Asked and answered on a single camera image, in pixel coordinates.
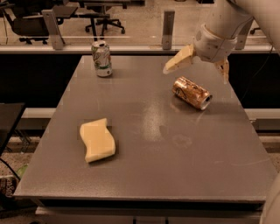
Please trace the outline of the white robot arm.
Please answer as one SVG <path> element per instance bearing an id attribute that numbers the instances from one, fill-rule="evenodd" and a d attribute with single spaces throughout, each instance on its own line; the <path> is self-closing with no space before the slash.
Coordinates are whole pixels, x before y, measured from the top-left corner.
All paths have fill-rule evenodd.
<path id="1" fill-rule="evenodd" d="M 214 63 L 228 80 L 228 55 L 235 49 L 238 36 L 255 20 L 270 44 L 280 53 L 280 0 L 215 0 L 190 45 L 184 46 L 165 63 L 163 73 L 188 67 L 193 58 Z"/>

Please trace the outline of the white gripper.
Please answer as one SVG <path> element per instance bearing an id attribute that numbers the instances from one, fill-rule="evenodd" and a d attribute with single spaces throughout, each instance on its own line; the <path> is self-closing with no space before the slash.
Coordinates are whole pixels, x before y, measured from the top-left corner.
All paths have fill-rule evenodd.
<path id="1" fill-rule="evenodd" d="M 163 69 L 164 74 L 172 73 L 183 67 L 188 67 L 193 62 L 196 53 L 201 60 L 214 63 L 216 69 L 228 83 L 229 62 L 227 56 L 232 52 L 237 43 L 237 38 L 221 38 L 209 31 L 203 24 L 193 39 L 193 45 L 184 46 L 174 57 L 169 59 Z"/>

